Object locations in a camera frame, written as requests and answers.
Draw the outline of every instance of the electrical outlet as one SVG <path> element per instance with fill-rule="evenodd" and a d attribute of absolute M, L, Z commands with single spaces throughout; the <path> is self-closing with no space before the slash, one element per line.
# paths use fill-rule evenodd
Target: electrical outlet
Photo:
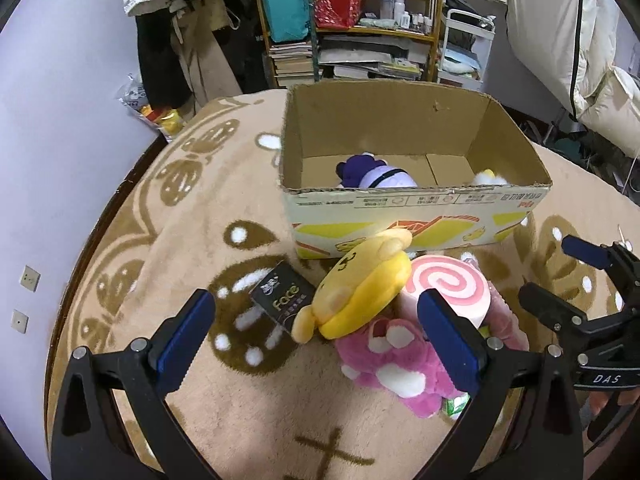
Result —
<path fill-rule="evenodd" d="M 14 310 L 14 314 L 11 316 L 11 328 L 17 330 L 21 334 L 27 332 L 27 323 L 29 318 L 18 310 Z"/>
<path fill-rule="evenodd" d="M 30 266 L 25 265 L 22 275 L 20 276 L 20 284 L 27 290 L 35 292 L 39 281 L 40 273 L 37 270 L 31 269 Z"/>

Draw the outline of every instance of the teal bin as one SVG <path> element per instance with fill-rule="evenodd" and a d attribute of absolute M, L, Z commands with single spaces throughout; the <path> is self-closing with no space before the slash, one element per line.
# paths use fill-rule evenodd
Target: teal bin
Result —
<path fill-rule="evenodd" d="M 309 0 L 262 0 L 271 41 L 304 40 L 309 33 Z"/>

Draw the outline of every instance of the beige blanket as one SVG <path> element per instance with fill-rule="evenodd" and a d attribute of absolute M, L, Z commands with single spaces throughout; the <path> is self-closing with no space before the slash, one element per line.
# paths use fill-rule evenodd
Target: beige blanket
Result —
<path fill-rule="evenodd" d="M 252 308 L 248 291 L 282 258 L 318 283 L 330 262 L 300 262 L 277 185 L 285 91 L 211 102 L 158 156 L 127 198 L 79 287 L 58 346 L 49 429 L 73 348 L 124 348 L 151 336 L 197 287 L 216 297 L 216 322 L 168 404 L 203 456 L 225 479 L 411 479 L 452 423 L 416 418 L 384 391 L 354 386 L 331 344 L 295 346 Z M 537 148 L 554 181 L 514 235 L 472 248 L 482 271 L 520 317 L 533 342 L 552 340 L 518 306 L 533 280 L 590 317 L 616 309 L 603 272 L 564 256 L 560 240 L 640 243 L 638 208 L 595 176 Z M 460 250 L 446 251 L 457 256 Z M 504 435 L 516 395 L 479 463 Z M 158 467 L 119 395 L 142 459 Z"/>

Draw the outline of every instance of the black packet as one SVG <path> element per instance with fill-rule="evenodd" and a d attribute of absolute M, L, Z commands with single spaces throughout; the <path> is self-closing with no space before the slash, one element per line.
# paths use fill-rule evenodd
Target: black packet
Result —
<path fill-rule="evenodd" d="M 311 304 L 315 293 L 316 288 L 283 260 L 249 294 L 271 319 L 291 333 L 296 314 Z"/>

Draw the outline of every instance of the metal screw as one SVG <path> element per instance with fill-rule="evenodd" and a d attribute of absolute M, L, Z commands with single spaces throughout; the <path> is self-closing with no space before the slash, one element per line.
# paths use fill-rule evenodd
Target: metal screw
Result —
<path fill-rule="evenodd" d="M 74 359 L 82 359 L 86 355 L 86 346 L 79 346 L 71 355 Z"/>
<path fill-rule="evenodd" d="M 562 349 L 558 345 L 549 345 L 546 351 L 553 357 L 560 357 L 562 355 Z"/>
<path fill-rule="evenodd" d="M 489 348 L 493 350 L 499 350 L 504 346 L 504 343 L 502 342 L 502 340 L 498 339 L 497 337 L 490 337 L 489 339 L 486 340 L 486 344 Z"/>
<path fill-rule="evenodd" d="M 143 337 L 134 339 L 129 346 L 134 352 L 140 352 L 146 348 L 146 339 Z"/>

